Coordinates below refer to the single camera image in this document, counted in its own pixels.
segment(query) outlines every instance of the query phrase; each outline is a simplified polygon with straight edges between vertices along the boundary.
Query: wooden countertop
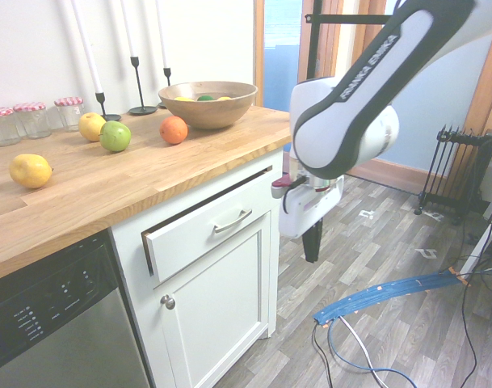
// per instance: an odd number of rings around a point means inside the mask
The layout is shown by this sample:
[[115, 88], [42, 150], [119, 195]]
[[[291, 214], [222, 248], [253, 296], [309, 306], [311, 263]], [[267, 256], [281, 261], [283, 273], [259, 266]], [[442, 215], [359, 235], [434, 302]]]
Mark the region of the wooden countertop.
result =
[[[159, 136], [168, 116], [124, 115], [132, 140], [118, 154], [63, 132], [0, 148], [0, 278], [290, 142], [286, 112], [251, 107], [232, 127], [191, 129], [179, 145]], [[19, 154], [48, 160], [46, 185], [12, 181]]]

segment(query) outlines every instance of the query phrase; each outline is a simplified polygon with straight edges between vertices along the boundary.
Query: wooden bowl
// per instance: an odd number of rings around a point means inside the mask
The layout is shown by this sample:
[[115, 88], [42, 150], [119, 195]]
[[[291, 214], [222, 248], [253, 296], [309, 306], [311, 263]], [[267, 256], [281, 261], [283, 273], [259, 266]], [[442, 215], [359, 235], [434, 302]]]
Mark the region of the wooden bowl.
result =
[[[248, 83], [207, 81], [172, 85], [159, 91], [159, 98], [174, 115], [197, 129], [220, 129], [240, 119], [250, 108], [258, 87]], [[210, 95], [213, 101], [197, 101], [201, 95]], [[188, 97], [194, 101], [178, 101]], [[220, 97], [230, 99], [217, 100]]]

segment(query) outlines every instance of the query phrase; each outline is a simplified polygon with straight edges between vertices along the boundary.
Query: drawer handle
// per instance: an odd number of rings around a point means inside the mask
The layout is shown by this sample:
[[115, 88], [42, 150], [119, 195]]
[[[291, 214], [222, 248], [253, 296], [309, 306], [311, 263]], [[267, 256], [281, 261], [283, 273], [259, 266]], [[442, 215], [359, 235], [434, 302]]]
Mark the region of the drawer handle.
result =
[[235, 221], [232, 221], [230, 222], [229, 224], [226, 224], [226, 225], [223, 225], [223, 226], [219, 226], [219, 225], [215, 225], [213, 227], [213, 231], [215, 233], [220, 233], [220, 232], [224, 232], [225, 230], [229, 229], [229, 228], [232, 228], [234, 227], [235, 225], [241, 223], [242, 221], [244, 221], [246, 218], [248, 218], [251, 214], [253, 213], [253, 209], [249, 209], [249, 210], [241, 210], [240, 211], [240, 214], [238, 215], [238, 218], [235, 220]]

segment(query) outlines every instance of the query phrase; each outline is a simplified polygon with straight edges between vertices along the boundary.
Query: stainless steel dishwasher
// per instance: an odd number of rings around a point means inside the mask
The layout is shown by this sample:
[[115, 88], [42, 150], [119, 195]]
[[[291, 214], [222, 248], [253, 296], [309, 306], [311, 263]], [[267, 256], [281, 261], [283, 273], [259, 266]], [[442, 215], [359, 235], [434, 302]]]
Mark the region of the stainless steel dishwasher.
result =
[[150, 388], [107, 231], [0, 279], [0, 388]]

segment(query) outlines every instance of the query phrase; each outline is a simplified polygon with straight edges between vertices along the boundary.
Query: white cabinet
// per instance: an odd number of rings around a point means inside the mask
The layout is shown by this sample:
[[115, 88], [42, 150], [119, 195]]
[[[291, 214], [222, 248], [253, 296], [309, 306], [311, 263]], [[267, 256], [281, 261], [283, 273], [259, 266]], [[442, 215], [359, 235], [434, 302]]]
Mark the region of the white cabinet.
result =
[[211, 387], [275, 330], [281, 168], [272, 151], [111, 228], [158, 388]]
[[178, 388], [212, 386], [267, 329], [270, 224], [264, 214], [154, 290]]

